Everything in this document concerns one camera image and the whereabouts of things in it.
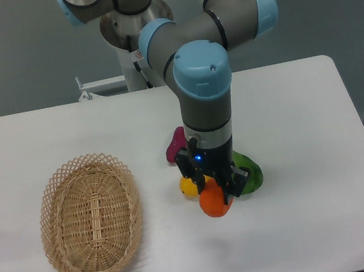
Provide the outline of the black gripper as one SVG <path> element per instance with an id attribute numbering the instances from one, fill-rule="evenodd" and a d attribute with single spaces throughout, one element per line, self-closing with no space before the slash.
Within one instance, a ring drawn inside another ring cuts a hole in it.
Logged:
<path id="1" fill-rule="evenodd" d="M 237 167 L 233 161 L 232 139 L 217 148 L 200 148 L 194 137 L 186 148 L 175 155 L 175 162 L 182 176 L 192 180 L 199 194 L 205 188 L 205 177 L 215 179 L 222 190 L 224 205 L 232 203 L 233 197 L 240 196 L 249 180 L 250 170 Z"/>

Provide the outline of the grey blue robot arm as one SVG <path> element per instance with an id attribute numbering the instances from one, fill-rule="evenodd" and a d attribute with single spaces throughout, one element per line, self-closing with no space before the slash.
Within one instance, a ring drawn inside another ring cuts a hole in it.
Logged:
<path id="1" fill-rule="evenodd" d="M 202 13 L 188 23 L 148 15 L 153 0 L 56 0 L 71 23 L 83 25 L 117 13 L 142 17 L 136 33 L 116 26 L 116 38 L 141 52 L 148 66 L 178 97 L 186 145 L 175 155 L 182 176 L 198 191 L 215 179 L 228 204 L 242 194 L 251 172 L 233 161 L 228 51 L 278 20 L 276 0 L 200 0 Z"/>

